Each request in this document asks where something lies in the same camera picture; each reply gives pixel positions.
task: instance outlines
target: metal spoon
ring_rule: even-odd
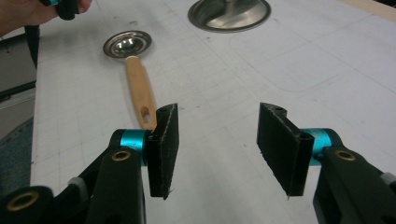
[[[134,111],[140,127],[154,130],[157,126],[156,106],[145,69],[136,55],[151,44],[149,34],[127,31],[111,36],[103,45],[105,54],[112,58],[125,58],[125,71]]]

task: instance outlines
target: tabletop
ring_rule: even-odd
[[[41,26],[32,185],[58,194],[115,130],[139,129],[123,61],[102,50],[128,30],[152,37],[141,61],[157,107],[178,104],[172,192],[147,195],[148,223],[317,223],[320,167],[288,200],[256,145],[260,102],[299,128],[334,129],[396,174],[396,23],[336,0],[269,0],[264,24],[218,34],[190,24],[194,3],[94,0],[73,21]]]

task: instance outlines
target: gray carpet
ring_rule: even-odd
[[[30,186],[33,118],[0,140],[0,198]]]

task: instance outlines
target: wooden handle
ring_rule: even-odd
[[[140,127],[145,130],[154,130],[157,126],[154,97],[149,79],[139,58],[128,57],[125,60],[125,71],[128,79],[134,111]]]

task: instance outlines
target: human hand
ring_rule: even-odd
[[[92,0],[78,0],[80,13]],[[58,17],[55,7],[45,7],[39,0],[0,0],[0,36],[27,25],[39,25]]]

